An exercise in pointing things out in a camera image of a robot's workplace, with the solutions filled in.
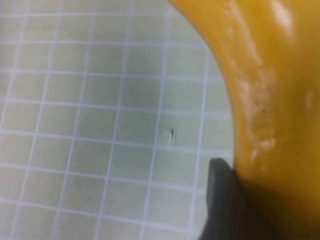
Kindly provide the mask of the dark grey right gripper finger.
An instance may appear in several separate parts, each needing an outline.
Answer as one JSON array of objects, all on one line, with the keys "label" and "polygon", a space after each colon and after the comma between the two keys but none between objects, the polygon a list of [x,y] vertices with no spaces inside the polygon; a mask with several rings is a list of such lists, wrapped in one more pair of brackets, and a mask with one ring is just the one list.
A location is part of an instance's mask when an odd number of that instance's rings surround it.
[{"label": "dark grey right gripper finger", "polygon": [[246,197],[235,171],[223,158],[208,167],[207,218],[200,240],[276,240],[275,228]]}]

